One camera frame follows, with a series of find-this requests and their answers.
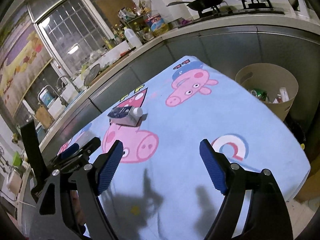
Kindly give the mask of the dark blue milk carton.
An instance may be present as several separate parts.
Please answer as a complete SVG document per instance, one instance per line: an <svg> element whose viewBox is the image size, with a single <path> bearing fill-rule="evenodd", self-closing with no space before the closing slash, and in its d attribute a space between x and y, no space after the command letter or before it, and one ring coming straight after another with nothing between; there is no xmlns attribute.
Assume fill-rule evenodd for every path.
<svg viewBox="0 0 320 240"><path fill-rule="evenodd" d="M142 115L143 110L140 107L124 106L114 107L107 116L112 123L117 125L135 127Z"/></svg>

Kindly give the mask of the white tissue pack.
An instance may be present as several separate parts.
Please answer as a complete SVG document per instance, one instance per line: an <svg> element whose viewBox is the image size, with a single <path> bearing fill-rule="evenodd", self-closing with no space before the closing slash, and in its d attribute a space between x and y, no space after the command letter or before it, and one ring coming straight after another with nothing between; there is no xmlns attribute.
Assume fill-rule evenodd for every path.
<svg viewBox="0 0 320 240"><path fill-rule="evenodd" d="M280 87L279 93L277 94L276 98L274 99L273 103L282 103L289 101L289 95L285 87Z"/></svg>

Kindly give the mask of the green snack bag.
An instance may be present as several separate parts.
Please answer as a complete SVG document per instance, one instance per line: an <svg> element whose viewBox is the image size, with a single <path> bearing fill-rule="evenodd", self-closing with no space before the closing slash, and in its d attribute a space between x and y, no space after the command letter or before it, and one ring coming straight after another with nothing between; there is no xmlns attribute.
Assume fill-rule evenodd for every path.
<svg viewBox="0 0 320 240"><path fill-rule="evenodd" d="M249 91L249 93L251 95L255 96L260 101L263 101L263 102L267 102L268 101L267 91L265 91L263 89L257 89L257 88L249 89L248 91Z"/></svg>

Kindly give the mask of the barred kitchen window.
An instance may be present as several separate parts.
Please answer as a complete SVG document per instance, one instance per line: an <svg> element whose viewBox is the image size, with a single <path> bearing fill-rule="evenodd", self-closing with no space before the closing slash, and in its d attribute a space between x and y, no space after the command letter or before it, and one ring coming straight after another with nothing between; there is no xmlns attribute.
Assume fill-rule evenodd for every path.
<svg viewBox="0 0 320 240"><path fill-rule="evenodd" d="M98 53L96 61L116 45L85 0L29 0L27 6L51 52L70 76L90 61L91 54Z"/></svg>

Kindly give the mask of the beige round trash bin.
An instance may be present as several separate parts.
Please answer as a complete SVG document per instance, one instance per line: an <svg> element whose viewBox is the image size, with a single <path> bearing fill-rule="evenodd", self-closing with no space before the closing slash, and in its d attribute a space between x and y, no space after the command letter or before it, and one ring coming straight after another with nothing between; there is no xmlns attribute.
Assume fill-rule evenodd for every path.
<svg viewBox="0 0 320 240"><path fill-rule="evenodd" d="M263 102L281 121L284 121L298 93L296 78L288 70L271 63L254 63L245 66L235 76L235 81L249 89L267 91L268 101ZM290 100L273 103L280 87L285 87Z"/></svg>

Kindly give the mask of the wooden cutting board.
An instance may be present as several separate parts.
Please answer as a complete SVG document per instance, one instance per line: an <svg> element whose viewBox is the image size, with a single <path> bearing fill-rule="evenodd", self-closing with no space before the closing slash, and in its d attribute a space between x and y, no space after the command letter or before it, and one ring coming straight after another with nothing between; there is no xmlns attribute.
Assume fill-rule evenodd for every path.
<svg viewBox="0 0 320 240"><path fill-rule="evenodd" d="M54 118L47 111L44 105L40 105L35 113L35 118L41 123L44 129L49 129L54 122Z"/></svg>

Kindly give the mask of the chrome sink faucet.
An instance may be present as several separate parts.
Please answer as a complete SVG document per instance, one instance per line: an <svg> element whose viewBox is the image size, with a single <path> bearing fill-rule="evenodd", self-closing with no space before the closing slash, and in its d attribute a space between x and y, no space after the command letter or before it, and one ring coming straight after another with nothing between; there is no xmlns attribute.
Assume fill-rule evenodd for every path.
<svg viewBox="0 0 320 240"><path fill-rule="evenodd" d="M37 100L40 104L43 104L45 107L49 107L49 105L55 101L56 98L60 99L61 105L68 106L67 101L58 94L58 92L51 86L44 86L37 95Z"/></svg>

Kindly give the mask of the round metal strainer lid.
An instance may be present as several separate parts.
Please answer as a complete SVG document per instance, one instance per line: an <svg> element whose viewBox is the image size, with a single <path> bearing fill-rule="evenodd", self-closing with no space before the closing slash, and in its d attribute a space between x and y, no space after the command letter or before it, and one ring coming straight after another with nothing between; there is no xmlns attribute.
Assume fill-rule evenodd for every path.
<svg viewBox="0 0 320 240"><path fill-rule="evenodd" d="M98 76L99 73L100 73L100 64L98 63L94 65L86 75L84 79L84 86L86 87L90 86L93 80Z"/></svg>

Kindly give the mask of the blue cartoon pig tablecloth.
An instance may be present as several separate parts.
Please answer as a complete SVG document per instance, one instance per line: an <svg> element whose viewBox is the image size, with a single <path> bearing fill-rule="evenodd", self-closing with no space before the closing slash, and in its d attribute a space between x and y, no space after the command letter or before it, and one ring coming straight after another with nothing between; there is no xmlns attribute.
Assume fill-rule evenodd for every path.
<svg viewBox="0 0 320 240"><path fill-rule="evenodd" d="M121 162L100 196L120 239L203 239L223 201L200 157L207 139L230 162L260 172L269 169L285 200L310 172L300 144L284 123L234 80L184 56L120 99L140 107L136 127L114 124L103 112L61 146L99 137L90 156L123 143Z"/></svg>

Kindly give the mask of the white plastic jug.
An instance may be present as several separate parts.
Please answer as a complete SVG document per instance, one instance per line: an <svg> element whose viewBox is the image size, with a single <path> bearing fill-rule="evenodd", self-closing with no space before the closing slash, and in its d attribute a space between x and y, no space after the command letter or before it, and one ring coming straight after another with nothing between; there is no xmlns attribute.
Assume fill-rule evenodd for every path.
<svg viewBox="0 0 320 240"><path fill-rule="evenodd" d="M139 37L132 29L125 27L124 35L132 47L140 48L143 45Z"/></svg>

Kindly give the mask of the cooking oil bottle blue label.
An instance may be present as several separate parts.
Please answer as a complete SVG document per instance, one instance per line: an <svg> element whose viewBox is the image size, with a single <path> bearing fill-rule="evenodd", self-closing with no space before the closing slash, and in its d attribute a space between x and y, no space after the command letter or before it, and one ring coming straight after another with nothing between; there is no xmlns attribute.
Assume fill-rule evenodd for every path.
<svg viewBox="0 0 320 240"><path fill-rule="evenodd" d="M155 37L169 31L169 26L157 11L149 11L144 15L144 21Z"/></svg>

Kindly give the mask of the grey cabinet fronts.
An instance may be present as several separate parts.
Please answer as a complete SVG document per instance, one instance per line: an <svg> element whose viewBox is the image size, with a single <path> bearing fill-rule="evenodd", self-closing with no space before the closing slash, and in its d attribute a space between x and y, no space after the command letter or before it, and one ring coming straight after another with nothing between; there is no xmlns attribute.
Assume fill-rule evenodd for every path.
<svg viewBox="0 0 320 240"><path fill-rule="evenodd" d="M193 55L230 78L252 63L272 63L291 72L299 91L290 115L302 123L309 158L319 141L319 35L276 25L241 25L157 38L133 52L85 90L41 142L50 159L80 129L162 70Z"/></svg>

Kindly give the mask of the black frying pan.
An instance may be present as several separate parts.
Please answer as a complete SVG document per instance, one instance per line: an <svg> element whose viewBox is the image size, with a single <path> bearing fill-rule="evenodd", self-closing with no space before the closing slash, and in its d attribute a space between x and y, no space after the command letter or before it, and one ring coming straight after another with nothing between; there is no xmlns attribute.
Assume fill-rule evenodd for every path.
<svg viewBox="0 0 320 240"><path fill-rule="evenodd" d="M167 4L167 7L186 4L188 8L195 11L204 11L209 8L215 8L220 5L223 0L194 0L192 2L187 1L174 1Z"/></svg>

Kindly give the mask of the gas stove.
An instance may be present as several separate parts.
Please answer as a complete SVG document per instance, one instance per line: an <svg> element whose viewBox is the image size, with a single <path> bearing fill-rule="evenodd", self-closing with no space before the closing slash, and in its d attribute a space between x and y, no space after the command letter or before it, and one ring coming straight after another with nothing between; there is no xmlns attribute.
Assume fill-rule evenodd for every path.
<svg viewBox="0 0 320 240"><path fill-rule="evenodd" d="M227 6L225 9L220 8L220 12L217 11L217 8L206 12L206 16L201 16L198 19L183 22L178 28L187 27L192 24L200 23L208 20L215 20L218 18L228 17L228 16L239 16L239 15L255 15L255 14L276 14L284 15L285 11L281 8L275 8L271 4L270 0L256 0L251 2L243 0L243 8L236 9L236 7Z"/></svg>

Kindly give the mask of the colourful fruit wall poster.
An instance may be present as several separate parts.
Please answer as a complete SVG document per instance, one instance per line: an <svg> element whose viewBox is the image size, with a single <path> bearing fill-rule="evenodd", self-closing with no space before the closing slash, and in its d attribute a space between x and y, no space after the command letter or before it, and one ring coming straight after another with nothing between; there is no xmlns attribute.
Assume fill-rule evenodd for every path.
<svg viewBox="0 0 320 240"><path fill-rule="evenodd" d="M1 98L12 116L50 59L23 6L1 30Z"/></svg>

